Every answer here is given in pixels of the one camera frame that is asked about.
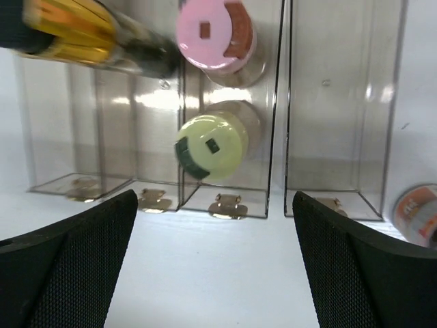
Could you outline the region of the pink-lid spice jar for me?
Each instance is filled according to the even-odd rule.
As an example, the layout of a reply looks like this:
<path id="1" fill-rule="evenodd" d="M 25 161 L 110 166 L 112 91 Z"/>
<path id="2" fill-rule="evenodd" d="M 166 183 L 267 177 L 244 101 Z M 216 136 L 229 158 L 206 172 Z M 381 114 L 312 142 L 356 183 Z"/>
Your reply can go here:
<path id="1" fill-rule="evenodd" d="M 176 41 L 190 64 L 223 87 L 248 87 L 266 68 L 264 47 L 241 1 L 186 1 Z"/>

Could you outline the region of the black-gold cap spice bottle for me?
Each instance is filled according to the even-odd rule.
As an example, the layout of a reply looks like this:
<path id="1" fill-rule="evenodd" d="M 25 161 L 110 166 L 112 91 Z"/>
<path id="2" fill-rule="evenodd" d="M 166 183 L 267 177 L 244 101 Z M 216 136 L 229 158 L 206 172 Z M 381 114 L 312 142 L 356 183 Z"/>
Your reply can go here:
<path id="1" fill-rule="evenodd" d="M 106 1 L 2 1 L 1 48 L 156 79 L 180 61 L 170 39 Z"/>

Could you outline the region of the red-label lid spice jar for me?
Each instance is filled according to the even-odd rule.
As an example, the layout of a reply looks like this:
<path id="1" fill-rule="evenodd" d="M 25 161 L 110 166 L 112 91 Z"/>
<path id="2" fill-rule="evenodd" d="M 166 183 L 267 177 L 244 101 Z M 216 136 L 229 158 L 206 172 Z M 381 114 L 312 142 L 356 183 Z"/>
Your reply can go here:
<path id="1" fill-rule="evenodd" d="M 436 184 L 418 185 L 402 194 L 392 223 L 408 242 L 436 249 Z"/>

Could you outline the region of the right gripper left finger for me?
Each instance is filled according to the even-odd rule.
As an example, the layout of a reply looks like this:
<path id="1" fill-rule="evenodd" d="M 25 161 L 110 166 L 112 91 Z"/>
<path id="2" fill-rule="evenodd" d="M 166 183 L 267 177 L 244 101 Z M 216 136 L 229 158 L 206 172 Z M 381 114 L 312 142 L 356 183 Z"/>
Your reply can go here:
<path id="1" fill-rule="evenodd" d="M 103 327 L 137 215 L 127 190 L 1 241 L 2 327 Z"/>

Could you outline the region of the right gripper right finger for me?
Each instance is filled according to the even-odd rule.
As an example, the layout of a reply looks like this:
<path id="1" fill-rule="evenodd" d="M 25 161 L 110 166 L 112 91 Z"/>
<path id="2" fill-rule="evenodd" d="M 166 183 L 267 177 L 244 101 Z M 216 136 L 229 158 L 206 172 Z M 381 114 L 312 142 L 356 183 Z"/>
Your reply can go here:
<path id="1" fill-rule="evenodd" d="M 348 219 L 302 191 L 292 209 L 321 327 L 436 326 L 436 251 Z"/>

